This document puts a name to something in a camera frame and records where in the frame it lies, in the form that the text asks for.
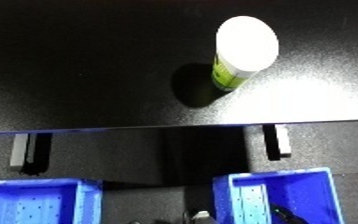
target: metal bracket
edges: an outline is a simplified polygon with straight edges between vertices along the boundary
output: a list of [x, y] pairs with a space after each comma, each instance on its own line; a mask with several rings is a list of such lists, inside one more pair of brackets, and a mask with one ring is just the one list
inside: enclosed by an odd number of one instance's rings
[[262, 128], [269, 160], [291, 157], [292, 150], [286, 125], [268, 124], [262, 125]]

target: black table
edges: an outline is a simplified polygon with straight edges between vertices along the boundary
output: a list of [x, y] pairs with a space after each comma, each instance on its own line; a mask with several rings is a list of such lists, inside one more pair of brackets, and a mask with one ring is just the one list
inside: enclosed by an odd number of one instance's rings
[[[215, 32], [249, 15], [280, 56], [229, 94]], [[358, 1], [0, 0], [0, 132], [358, 120]]]

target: black surface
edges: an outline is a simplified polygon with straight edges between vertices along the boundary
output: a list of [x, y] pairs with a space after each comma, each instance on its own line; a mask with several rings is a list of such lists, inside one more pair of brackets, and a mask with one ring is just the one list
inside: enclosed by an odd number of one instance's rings
[[[276, 31], [277, 62], [183, 94], [237, 15]], [[0, 0], [0, 132], [323, 120], [358, 120], [358, 1]]]
[[262, 128], [246, 127], [250, 170], [330, 167], [337, 174], [358, 173], [358, 122], [286, 125], [291, 158], [269, 161]]
[[33, 152], [34, 172], [9, 171], [13, 135], [0, 135], [0, 180], [16, 178], [88, 178], [140, 185], [164, 183], [159, 130], [57, 133], [51, 139], [47, 161], [38, 161], [47, 150]]

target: blue tray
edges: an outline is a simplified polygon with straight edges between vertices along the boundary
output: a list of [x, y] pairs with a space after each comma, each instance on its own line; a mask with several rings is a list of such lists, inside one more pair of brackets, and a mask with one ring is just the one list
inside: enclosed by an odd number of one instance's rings
[[101, 181], [0, 181], [0, 224], [100, 223], [101, 197]]
[[232, 174], [215, 178], [213, 187], [219, 224], [281, 224], [271, 204], [310, 224], [344, 223], [328, 168]]

